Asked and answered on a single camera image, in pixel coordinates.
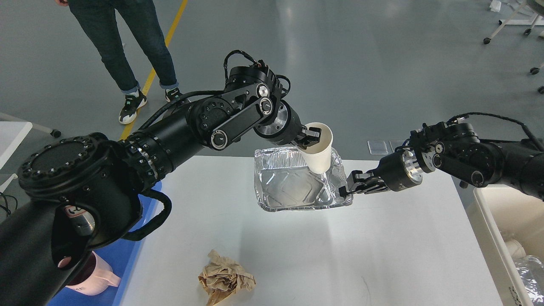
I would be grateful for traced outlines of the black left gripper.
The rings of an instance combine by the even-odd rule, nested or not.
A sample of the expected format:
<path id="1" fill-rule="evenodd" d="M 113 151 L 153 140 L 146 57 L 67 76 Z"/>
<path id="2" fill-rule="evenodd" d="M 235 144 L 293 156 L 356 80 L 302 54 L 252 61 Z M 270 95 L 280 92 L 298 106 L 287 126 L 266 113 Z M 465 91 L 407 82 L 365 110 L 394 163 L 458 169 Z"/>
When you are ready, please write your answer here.
<path id="1" fill-rule="evenodd" d="M 271 123 L 258 125 L 254 131 L 274 145 L 292 144 L 303 150 L 319 143 L 321 137 L 321 128 L 303 126 L 297 112 L 284 100 L 278 103 L 276 118 Z"/>

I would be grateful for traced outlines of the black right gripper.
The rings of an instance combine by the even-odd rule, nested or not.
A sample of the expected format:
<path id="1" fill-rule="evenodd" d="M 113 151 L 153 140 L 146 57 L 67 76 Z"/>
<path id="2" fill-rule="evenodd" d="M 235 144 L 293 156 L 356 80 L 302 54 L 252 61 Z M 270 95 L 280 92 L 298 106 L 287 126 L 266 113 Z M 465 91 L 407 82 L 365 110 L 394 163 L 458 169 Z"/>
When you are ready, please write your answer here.
<path id="1" fill-rule="evenodd" d="M 373 170 L 363 172 L 362 170 L 352 170 L 346 177 L 347 184 L 360 184 L 353 186 L 352 190 L 348 186 L 339 188 L 341 197 L 346 198 L 352 194 L 375 194 L 389 190 L 399 192 L 423 182 L 423 170 L 414 151 L 400 150 L 393 154 L 383 157 L 376 174 Z"/>

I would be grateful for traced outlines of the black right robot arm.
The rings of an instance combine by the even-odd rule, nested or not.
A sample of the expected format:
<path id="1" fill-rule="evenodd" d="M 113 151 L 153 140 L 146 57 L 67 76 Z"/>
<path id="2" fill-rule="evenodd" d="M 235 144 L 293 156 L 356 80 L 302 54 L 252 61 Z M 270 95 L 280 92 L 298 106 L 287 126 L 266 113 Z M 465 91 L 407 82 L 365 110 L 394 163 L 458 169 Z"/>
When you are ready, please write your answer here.
<path id="1" fill-rule="evenodd" d="M 353 170 L 339 188 L 341 197 L 399 192 L 418 186 L 423 174 L 440 170 L 458 178 L 463 188 L 484 188 L 503 184 L 539 200 L 544 197 L 544 147 L 528 126 L 505 116 L 498 119 L 521 126 L 526 137 L 520 141 L 479 138 L 468 113 L 446 122 L 423 124 L 393 153 L 380 159 L 375 169 Z"/>

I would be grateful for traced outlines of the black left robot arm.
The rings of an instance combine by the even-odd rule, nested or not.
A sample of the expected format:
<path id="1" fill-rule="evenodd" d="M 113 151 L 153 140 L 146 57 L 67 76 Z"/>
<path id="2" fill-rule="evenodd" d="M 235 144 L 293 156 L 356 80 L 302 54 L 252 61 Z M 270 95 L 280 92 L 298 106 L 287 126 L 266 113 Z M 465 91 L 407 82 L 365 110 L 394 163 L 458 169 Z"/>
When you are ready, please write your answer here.
<path id="1" fill-rule="evenodd" d="M 25 159 L 18 175 L 29 203 L 1 223 L 2 306 L 44 306 L 93 250 L 159 228 L 172 203 L 153 187 L 203 148 L 224 150 L 249 130 L 303 149 L 323 139 L 301 124 L 284 100 L 286 77 L 264 61 L 233 50 L 223 68 L 223 90 L 183 94 L 123 140 L 64 138 Z"/>

